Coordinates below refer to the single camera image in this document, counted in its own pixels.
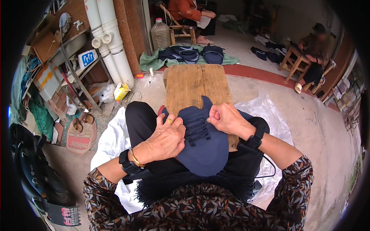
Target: red label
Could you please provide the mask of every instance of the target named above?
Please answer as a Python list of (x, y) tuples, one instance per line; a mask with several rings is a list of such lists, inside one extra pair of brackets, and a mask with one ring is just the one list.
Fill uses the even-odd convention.
[(90, 137), (77, 137), (77, 136), (69, 136), (68, 138), (68, 146), (74, 149), (84, 150), (88, 147), (90, 142)]

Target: leaf print sleeve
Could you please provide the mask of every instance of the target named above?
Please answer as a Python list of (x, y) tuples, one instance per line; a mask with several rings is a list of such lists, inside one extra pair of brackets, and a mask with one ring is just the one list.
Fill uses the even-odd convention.
[(122, 216), (127, 212), (114, 194), (116, 187), (96, 168), (87, 175), (83, 195), (90, 230), (120, 230), (125, 226), (127, 218)]
[(275, 189), (275, 196), (267, 211), (289, 221), (291, 228), (301, 230), (306, 222), (313, 183), (312, 163), (306, 156), (302, 156), (282, 170), (282, 173), (283, 178)]

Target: clear plastic bag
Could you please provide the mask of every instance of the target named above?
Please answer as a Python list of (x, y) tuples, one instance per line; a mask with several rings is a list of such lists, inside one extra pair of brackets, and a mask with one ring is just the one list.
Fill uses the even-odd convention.
[[(262, 117), (266, 120), (270, 127), (270, 135), (273, 135), (290, 145), (293, 144), (292, 133), (282, 114), (279, 112), (275, 104), (269, 98), (266, 91), (259, 91), (259, 96), (248, 102), (239, 102), (234, 105), (237, 109), (246, 112), (252, 116)], [(258, 178), (262, 188), (253, 197), (251, 204), (256, 205), (262, 209), (266, 209), (274, 196), (274, 191), (282, 178), (282, 171), (275, 165), (276, 174), (273, 177)], [(257, 177), (270, 176), (274, 174), (274, 168), (265, 159), (262, 159), (260, 171)]]
[(110, 103), (114, 101), (114, 89), (115, 85), (110, 84), (107, 88), (103, 91), (103, 95), (99, 97), (100, 102), (103, 103)]

